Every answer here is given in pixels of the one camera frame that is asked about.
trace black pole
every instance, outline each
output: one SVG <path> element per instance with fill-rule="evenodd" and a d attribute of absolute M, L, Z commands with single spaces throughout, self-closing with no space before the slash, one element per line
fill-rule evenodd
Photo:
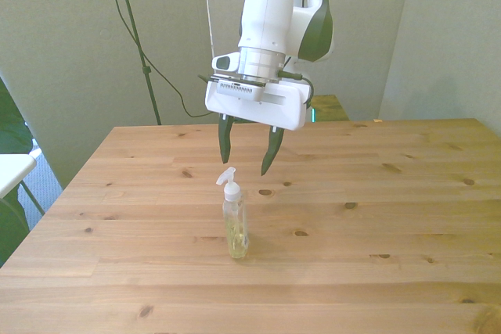
<path fill-rule="evenodd" d="M 156 101 L 155 95 L 153 93 L 153 86 L 151 85 L 151 80 L 150 80 L 151 68 L 146 65 L 146 61 L 144 59 L 144 53 L 142 52 L 141 42 L 139 41 L 138 30 L 135 27 L 134 15 L 132 15 L 131 3 L 129 0 L 125 0 L 125 3 L 127 4 L 128 16 L 131 19 L 132 30 L 134 31 L 135 43 L 137 44 L 139 56 L 141 57 L 142 72 L 144 73 L 144 77 L 146 78 L 146 84 L 148 85 L 148 91 L 150 92 L 151 104 L 153 105 L 153 111 L 155 112 L 157 124 L 162 125 L 162 123 L 160 121 L 160 114 L 158 113 L 157 101 Z"/>

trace liquid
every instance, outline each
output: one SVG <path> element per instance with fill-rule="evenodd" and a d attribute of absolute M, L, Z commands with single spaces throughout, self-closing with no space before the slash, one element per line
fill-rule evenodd
<path fill-rule="evenodd" d="M 235 223 L 233 217 L 225 218 L 226 238 L 228 239 L 229 254 L 233 258 L 242 258 L 247 253 L 249 241 L 244 234 L 242 222 Z"/>

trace wood knot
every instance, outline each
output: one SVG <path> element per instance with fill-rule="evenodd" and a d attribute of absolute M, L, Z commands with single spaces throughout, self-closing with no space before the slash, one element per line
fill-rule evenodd
<path fill-rule="evenodd" d="M 204 242 L 215 242 L 219 238 L 217 236 L 202 236 L 201 239 Z"/>
<path fill-rule="evenodd" d="M 273 196 L 273 191 L 269 190 L 269 189 L 261 189 L 259 191 L 259 194 L 261 196 Z"/>
<path fill-rule="evenodd" d="M 139 312 L 139 317 L 140 318 L 146 318 L 150 314 L 153 313 L 153 305 L 146 305 L 141 311 Z"/>
<path fill-rule="evenodd" d="M 458 145 L 454 145 L 454 144 L 448 143 L 447 146 L 449 148 L 451 148 L 452 150 L 457 150 L 458 152 L 462 152 L 463 151 L 463 149 L 460 148 Z"/>
<path fill-rule="evenodd" d="M 402 170 L 400 170 L 398 167 L 396 167 L 394 164 L 391 163 L 383 163 L 382 165 L 384 168 L 386 168 L 390 172 L 395 172 L 396 174 L 401 174 Z"/>
<path fill-rule="evenodd" d="M 303 230 L 296 230 L 296 231 L 294 231 L 294 234 L 296 236 L 309 236 L 309 234 L 306 231 L 303 231 Z"/>

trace white table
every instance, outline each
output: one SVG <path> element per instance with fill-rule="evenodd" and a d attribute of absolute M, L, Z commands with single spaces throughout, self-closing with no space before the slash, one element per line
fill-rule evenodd
<path fill-rule="evenodd" d="M 44 215 L 44 210 L 23 181 L 36 165 L 37 161 L 27 154 L 0 154 L 0 199 L 20 183 L 40 214 Z"/>

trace wall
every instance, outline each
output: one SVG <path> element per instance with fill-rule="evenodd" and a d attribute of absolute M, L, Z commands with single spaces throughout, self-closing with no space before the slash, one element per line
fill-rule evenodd
<path fill-rule="evenodd" d="M 237 50 L 244 0 L 208 0 L 216 55 Z M 308 64 L 316 94 L 335 94 L 350 119 L 377 117 L 405 0 L 330 0 L 335 51 Z"/>
<path fill-rule="evenodd" d="M 406 0 L 380 116 L 475 117 L 501 135 L 500 0 Z"/>
<path fill-rule="evenodd" d="M 131 3 L 145 52 L 193 113 L 206 112 L 196 76 L 212 71 L 206 0 Z M 114 0 L 0 4 L 0 72 L 63 186 L 112 127 L 156 123 L 137 49 Z M 152 80 L 164 124 L 217 119 L 188 118 L 174 91 L 157 75 Z"/>

